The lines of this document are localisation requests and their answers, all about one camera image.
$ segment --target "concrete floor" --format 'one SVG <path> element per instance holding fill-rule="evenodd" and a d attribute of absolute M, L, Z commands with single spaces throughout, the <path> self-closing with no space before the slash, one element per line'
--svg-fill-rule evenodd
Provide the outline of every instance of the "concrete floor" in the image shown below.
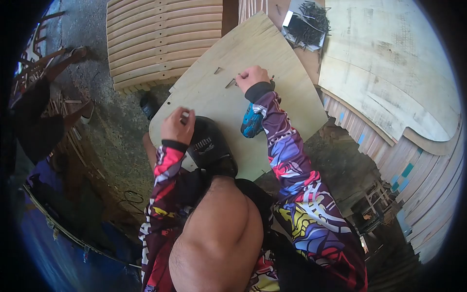
<path fill-rule="evenodd" d="M 56 80 L 70 99 L 92 99 L 96 104 L 91 122 L 78 126 L 87 159 L 105 176 L 108 188 L 102 192 L 117 200 L 124 198 L 125 191 L 136 192 L 145 199 L 137 204 L 142 210 L 154 183 L 142 146 L 149 121 L 139 107 L 143 91 L 122 98 L 113 89 L 106 48 L 106 0 L 55 0 L 48 14 L 58 11 L 65 14 L 46 22 L 46 53 L 60 46 L 86 45 L 91 49 L 86 62 L 70 65 Z M 169 85 L 156 86 L 151 93 L 162 103 L 169 88 Z M 363 195 L 361 185 L 366 184 L 368 174 L 376 168 L 357 148 L 353 142 L 328 145 L 318 133 L 305 143 L 312 165 L 321 172 L 344 216 L 351 214 L 350 207 Z M 257 179 L 257 183 L 271 194 L 278 190 L 271 172 Z M 124 207 L 134 211 L 131 206 Z"/>

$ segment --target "colorful long-sleeve shirt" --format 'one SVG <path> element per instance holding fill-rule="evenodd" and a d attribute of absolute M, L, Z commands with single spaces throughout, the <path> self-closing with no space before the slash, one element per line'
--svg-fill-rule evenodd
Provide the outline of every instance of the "colorful long-sleeve shirt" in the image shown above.
<path fill-rule="evenodd" d="M 361 245 L 321 182 L 319 172 L 311 168 L 302 138 L 279 107 L 279 95 L 268 88 L 254 85 L 246 98 L 253 102 L 253 111 L 263 115 L 269 162 L 281 186 L 279 200 L 273 206 L 274 218 L 290 236 L 295 251 L 318 265 L 327 281 L 340 282 L 347 291 L 366 291 Z M 156 182 L 144 210 L 146 222 L 140 229 L 142 290 L 147 292 L 175 290 L 168 263 L 171 247 L 182 231 L 177 216 L 183 206 L 177 204 L 174 187 L 186 148 L 173 147 L 163 142 L 158 149 Z M 280 290 L 281 275 L 275 270 L 274 259 L 274 251 L 262 250 L 246 291 Z M 325 279 L 311 274 L 309 281 L 311 289 L 313 283 Z"/>

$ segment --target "blue tarp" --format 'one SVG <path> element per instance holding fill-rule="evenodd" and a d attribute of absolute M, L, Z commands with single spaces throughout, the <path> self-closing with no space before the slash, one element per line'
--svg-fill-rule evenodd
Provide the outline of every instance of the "blue tarp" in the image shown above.
<path fill-rule="evenodd" d="M 41 174 L 42 182 L 63 193 L 62 181 L 47 161 L 38 163 L 31 172 L 35 173 Z M 32 204 L 25 196 L 26 204 Z M 111 224 L 103 222 L 102 228 L 115 245 L 120 260 L 130 260 L 140 249 Z M 36 208 L 24 213 L 21 231 L 27 252 L 54 291 L 139 291 L 141 288 L 139 269 L 92 251 L 84 263 L 84 251 L 78 244 L 62 235 L 54 241 L 53 230 Z"/>

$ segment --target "foot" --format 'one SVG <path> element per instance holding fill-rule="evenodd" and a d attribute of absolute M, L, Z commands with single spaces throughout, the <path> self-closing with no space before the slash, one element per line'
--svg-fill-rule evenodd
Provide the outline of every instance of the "foot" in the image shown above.
<path fill-rule="evenodd" d="M 216 123 L 206 117 L 197 116 L 195 131 L 188 153 L 198 168 L 206 169 L 211 175 L 234 178 L 238 173 L 237 163 L 229 145 Z"/>
<path fill-rule="evenodd" d="M 73 64 L 76 64 L 76 63 L 79 63 L 83 60 L 83 58 L 86 56 L 87 54 L 87 47 L 86 46 L 81 46 L 81 47 L 78 47 L 76 49 L 72 49 L 71 50 L 71 57 L 76 57 L 78 58 L 77 61 L 73 62 Z"/>
<path fill-rule="evenodd" d="M 88 124 L 91 120 L 92 113 L 94 112 L 94 102 L 92 100 L 89 100 L 83 107 L 85 108 L 85 110 L 81 115 L 81 122 L 83 124 Z"/>

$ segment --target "black cuff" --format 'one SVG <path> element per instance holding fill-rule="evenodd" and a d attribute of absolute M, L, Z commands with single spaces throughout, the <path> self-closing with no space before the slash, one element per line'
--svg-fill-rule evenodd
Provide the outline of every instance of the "black cuff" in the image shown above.
<path fill-rule="evenodd" d="M 188 149 L 188 145 L 174 140 L 162 140 L 162 146 L 170 147 L 172 149 L 178 150 L 182 153 L 185 153 Z"/>
<path fill-rule="evenodd" d="M 257 102 L 263 95 L 268 92 L 274 91 L 272 85 L 269 82 L 262 81 L 258 82 L 252 87 L 250 87 L 247 92 L 245 92 L 245 98 L 252 103 Z"/>

